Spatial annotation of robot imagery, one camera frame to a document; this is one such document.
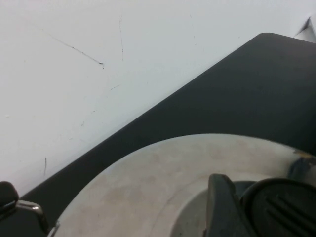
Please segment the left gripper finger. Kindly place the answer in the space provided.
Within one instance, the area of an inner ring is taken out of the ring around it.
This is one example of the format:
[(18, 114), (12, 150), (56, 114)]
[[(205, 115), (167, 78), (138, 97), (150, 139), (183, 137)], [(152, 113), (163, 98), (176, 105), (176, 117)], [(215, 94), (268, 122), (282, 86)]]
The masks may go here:
[(212, 174), (208, 180), (206, 237), (253, 237), (254, 230), (241, 208), (228, 176)]

